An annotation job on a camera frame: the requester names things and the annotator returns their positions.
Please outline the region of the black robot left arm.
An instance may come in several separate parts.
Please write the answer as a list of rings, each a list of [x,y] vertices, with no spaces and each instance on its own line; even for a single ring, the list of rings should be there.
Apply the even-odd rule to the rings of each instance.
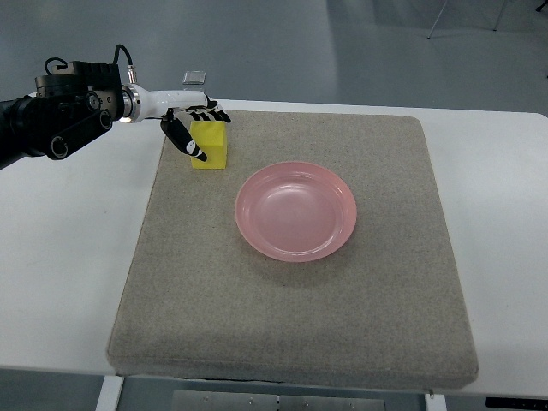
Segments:
[[[46,74],[35,79],[34,97],[1,103],[1,167],[25,157],[65,159],[129,116],[132,99],[120,79],[121,53],[132,80],[133,60],[124,45],[116,46],[112,63],[47,59]]]

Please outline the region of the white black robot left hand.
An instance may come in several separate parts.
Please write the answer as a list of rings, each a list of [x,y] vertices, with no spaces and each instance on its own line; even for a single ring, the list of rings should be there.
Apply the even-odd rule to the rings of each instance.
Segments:
[[[160,128],[175,148],[203,163],[208,156],[183,124],[181,116],[189,116],[196,122],[231,122],[220,103],[200,91],[147,91],[140,86],[136,86],[135,91],[139,94],[136,98],[139,114],[135,121],[159,119]]]

